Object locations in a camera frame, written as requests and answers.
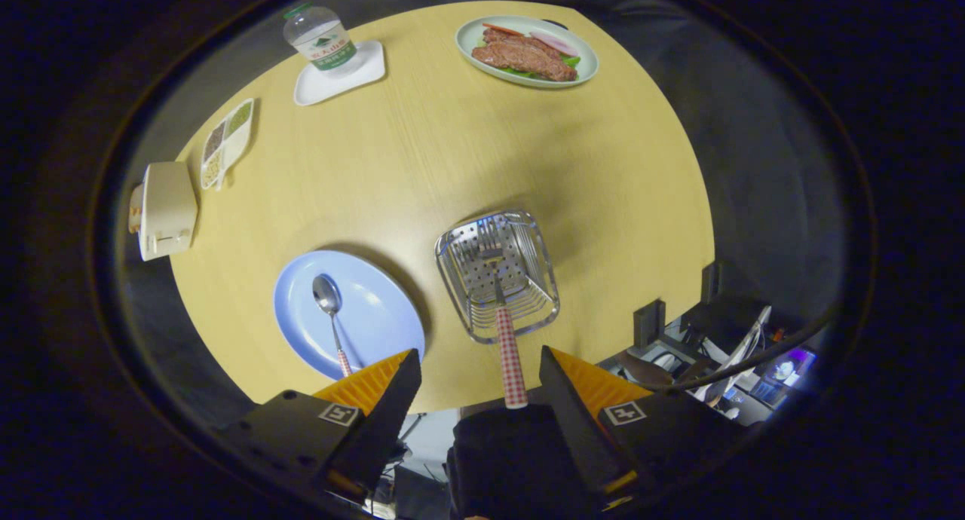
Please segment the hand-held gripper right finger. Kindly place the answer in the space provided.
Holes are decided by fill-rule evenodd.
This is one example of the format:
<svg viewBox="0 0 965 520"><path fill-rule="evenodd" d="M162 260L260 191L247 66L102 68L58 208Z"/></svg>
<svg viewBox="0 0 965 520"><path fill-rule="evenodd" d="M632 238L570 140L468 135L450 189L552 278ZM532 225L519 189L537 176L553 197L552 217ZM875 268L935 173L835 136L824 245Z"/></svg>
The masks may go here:
<svg viewBox="0 0 965 520"><path fill-rule="evenodd" d="M743 442L743 427L680 390L651 392L544 346L540 380L562 437L603 509L650 506Z"/></svg>

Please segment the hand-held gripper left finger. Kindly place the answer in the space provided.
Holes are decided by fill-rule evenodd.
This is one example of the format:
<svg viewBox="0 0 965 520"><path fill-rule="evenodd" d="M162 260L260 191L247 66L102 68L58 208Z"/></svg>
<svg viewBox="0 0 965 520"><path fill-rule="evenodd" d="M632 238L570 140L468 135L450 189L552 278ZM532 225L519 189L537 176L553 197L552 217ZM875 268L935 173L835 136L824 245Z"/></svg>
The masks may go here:
<svg viewBox="0 0 965 520"><path fill-rule="evenodd" d="M408 349L314 394L283 390L221 435L280 485L361 505L395 454L420 386L419 352Z"/></svg>

